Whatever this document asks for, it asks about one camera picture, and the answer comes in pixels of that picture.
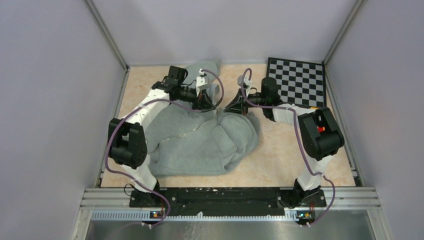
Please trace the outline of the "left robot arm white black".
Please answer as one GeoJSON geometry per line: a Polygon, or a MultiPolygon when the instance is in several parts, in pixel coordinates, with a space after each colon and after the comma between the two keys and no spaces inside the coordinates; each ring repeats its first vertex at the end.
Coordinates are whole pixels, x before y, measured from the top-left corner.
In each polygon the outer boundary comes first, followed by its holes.
{"type": "Polygon", "coordinates": [[[108,125],[105,168],[113,174],[126,176],[134,184],[131,193],[136,208],[156,208],[169,201],[159,192],[159,182],[149,169],[150,155],[145,136],[146,128],[158,114],[169,105],[193,113],[214,111],[222,102],[213,102],[208,94],[214,77],[220,85],[218,75],[200,68],[194,79],[195,87],[190,88],[185,79],[189,72],[185,68],[170,66],[168,74],[154,83],[147,96],[130,113],[121,119],[113,118],[108,125]]]}

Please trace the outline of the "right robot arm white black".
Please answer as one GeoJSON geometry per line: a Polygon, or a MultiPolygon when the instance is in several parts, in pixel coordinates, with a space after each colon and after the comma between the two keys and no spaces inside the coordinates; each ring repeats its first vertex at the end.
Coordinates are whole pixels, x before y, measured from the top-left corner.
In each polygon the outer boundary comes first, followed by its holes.
{"type": "Polygon", "coordinates": [[[236,97],[224,109],[246,115],[250,108],[260,108],[264,116],[276,123],[292,125],[305,164],[295,179],[293,188],[283,192],[279,202],[287,208],[308,206],[320,200],[321,181],[330,160],[344,146],[344,136],[328,107],[302,107],[284,102],[276,79],[265,77],[261,91],[252,93],[252,82],[247,76],[237,79],[236,97]]]}

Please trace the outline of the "grey zip-up jacket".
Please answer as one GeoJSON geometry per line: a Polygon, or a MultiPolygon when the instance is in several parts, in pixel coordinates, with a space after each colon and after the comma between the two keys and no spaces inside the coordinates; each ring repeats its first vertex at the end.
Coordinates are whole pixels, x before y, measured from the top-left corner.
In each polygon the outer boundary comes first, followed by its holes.
{"type": "Polygon", "coordinates": [[[252,112],[195,113],[170,104],[145,130],[149,170],[156,178],[229,173],[259,145],[260,131],[252,112]]]}

